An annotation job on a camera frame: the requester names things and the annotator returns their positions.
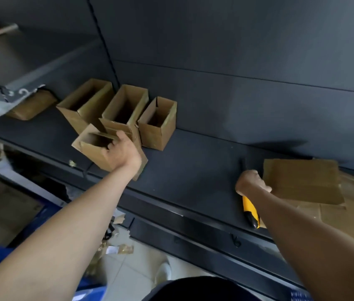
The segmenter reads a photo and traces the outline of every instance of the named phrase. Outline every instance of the forearm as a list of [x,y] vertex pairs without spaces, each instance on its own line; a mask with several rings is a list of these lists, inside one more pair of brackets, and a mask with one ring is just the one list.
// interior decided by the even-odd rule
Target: forearm
[[354,300],[354,239],[258,186],[245,195],[315,300]]
[[0,264],[0,300],[36,300],[37,291],[41,300],[71,299],[133,175],[114,170],[16,248]]

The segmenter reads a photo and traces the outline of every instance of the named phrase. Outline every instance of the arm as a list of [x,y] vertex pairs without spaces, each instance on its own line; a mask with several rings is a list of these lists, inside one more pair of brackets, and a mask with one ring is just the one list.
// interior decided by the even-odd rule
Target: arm
[[354,301],[354,239],[270,194],[254,170],[236,186],[254,204],[284,258],[315,301]]
[[117,131],[103,154],[114,168],[62,208],[0,264],[0,300],[71,300],[97,251],[121,194],[141,165],[132,141]]

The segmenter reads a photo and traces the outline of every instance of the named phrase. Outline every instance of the person's right arm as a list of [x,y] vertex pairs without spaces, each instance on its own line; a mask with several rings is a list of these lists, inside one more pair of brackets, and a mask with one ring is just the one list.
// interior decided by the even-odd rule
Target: person's right arm
[[354,239],[270,193],[254,170],[236,186],[254,204],[283,257],[315,301],[354,301]]

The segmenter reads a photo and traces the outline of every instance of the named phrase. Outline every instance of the yellow handle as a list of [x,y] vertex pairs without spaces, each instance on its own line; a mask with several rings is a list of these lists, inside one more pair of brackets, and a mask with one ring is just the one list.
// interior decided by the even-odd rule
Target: yellow handle
[[256,221],[258,221],[257,228],[259,228],[259,226],[260,226],[259,215],[258,215],[258,212],[256,211],[254,204],[252,204],[252,202],[246,196],[242,197],[242,203],[244,205],[244,212],[248,211],[248,212],[252,213],[252,216],[255,218]]

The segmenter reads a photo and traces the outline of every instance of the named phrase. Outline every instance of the person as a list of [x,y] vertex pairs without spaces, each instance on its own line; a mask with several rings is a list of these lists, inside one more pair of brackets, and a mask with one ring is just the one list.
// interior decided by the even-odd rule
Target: person
[[[96,252],[128,182],[141,165],[122,131],[103,149],[114,169],[62,208],[0,263],[0,300],[71,300]],[[315,301],[354,301],[354,239],[301,213],[270,193],[254,170],[235,186],[255,205],[281,254]],[[236,284],[216,277],[176,280],[151,300],[254,300]]]

